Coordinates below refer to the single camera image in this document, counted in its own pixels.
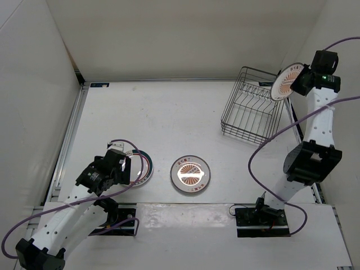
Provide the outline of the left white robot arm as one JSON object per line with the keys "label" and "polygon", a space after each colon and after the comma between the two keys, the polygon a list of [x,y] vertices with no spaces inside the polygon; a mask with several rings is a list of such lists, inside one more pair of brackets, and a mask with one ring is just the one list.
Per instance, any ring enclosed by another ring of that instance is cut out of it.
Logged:
{"label": "left white robot arm", "polygon": [[104,193],[115,185],[128,185],[131,159],[117,149],[95,156],[79,175],[51,219],[30,240],[16,245],[24,269],[63,269],[65,258],[97,227],[118,220],[118,203]]}

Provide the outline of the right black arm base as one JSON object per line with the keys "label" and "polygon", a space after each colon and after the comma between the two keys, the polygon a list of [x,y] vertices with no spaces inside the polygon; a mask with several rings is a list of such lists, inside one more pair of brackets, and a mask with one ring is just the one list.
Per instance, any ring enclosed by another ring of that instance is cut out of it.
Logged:
{"label": "right black arm base", "polygon": [[270,208],[264,203],[265,194],[255,205],[233,204],[229,214],[236,219],[238,238],[290,237],[285,211]]}

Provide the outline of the orange sunburst plate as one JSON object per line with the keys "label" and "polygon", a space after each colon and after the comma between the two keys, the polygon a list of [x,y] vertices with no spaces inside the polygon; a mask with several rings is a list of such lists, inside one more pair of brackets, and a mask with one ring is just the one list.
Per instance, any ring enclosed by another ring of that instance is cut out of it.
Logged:
{"label": "orange sunburst plate", "polygon": [[295,79],[304,69],[304,65],[297,62],[284,68],[273,82],[271,87],[271,99],[274,101],[282,101],[292,94],[290,88]]}
{"label": "orange sunburst plate", "polygon": [[196,155],[179,157],[171,166],[170,180],[173,187],[187,196],[206,190],[212,178],[210,166]]}

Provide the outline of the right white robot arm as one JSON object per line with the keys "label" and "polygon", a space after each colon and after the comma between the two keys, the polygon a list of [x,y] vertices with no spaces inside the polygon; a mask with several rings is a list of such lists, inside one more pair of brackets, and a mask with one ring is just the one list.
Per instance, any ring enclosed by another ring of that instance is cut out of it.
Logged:
{"label": "right white robot arm", "polygon": [[272,192],[265,196],[265,205],[253,210],[253,220],[265,225],[273,211],[285,204],[300,190],[322,182],[337,166],[342,151],[335,148],[332,135],[335,101],[340,90],[340,78],[313,72],[308,65],[294,63],[285,68],[271,88],[273,100],[283,100],[296,92],[307,99],[307,119],[303,141],[288,153],[283,165],[283,177]]}

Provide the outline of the green rimmed white plate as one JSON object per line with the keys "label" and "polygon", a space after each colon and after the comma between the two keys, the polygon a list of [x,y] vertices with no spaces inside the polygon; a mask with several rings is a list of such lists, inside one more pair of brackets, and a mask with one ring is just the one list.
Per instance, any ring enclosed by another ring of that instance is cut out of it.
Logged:
{"label": "green rimmed white plate", "polygon": [[125,154],[131,159],[130,185],[139,187],[148,182],[153,174],[154,165],[148,153],[140,150],[142,161],[138,151],[135,149],[127,151]]}

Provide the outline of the wire dish rack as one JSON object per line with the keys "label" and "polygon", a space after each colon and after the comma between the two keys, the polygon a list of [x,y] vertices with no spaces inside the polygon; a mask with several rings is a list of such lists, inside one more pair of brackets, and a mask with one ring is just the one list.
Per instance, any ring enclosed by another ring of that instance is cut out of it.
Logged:
{"label": "wire dish rack", "polygon": [[223,110],[223,135],[259,145],[290,123],[284,101],[271,99],[276,74],[243,66]]}

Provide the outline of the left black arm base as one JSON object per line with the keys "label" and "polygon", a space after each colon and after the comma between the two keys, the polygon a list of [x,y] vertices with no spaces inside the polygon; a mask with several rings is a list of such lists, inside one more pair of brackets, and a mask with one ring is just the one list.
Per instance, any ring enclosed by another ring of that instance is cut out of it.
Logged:
{"label": "left black arm base", "polygon": [[104,223],[94,229],[91,235],[104,231],[117,223],[123,222],[111,231],[101,234],[101,236],[134,236],[137,222],[135,220],[129,220],[136,217],[137,204],[119,204],[118,205],[118,218],[111,221],[111,223]]}

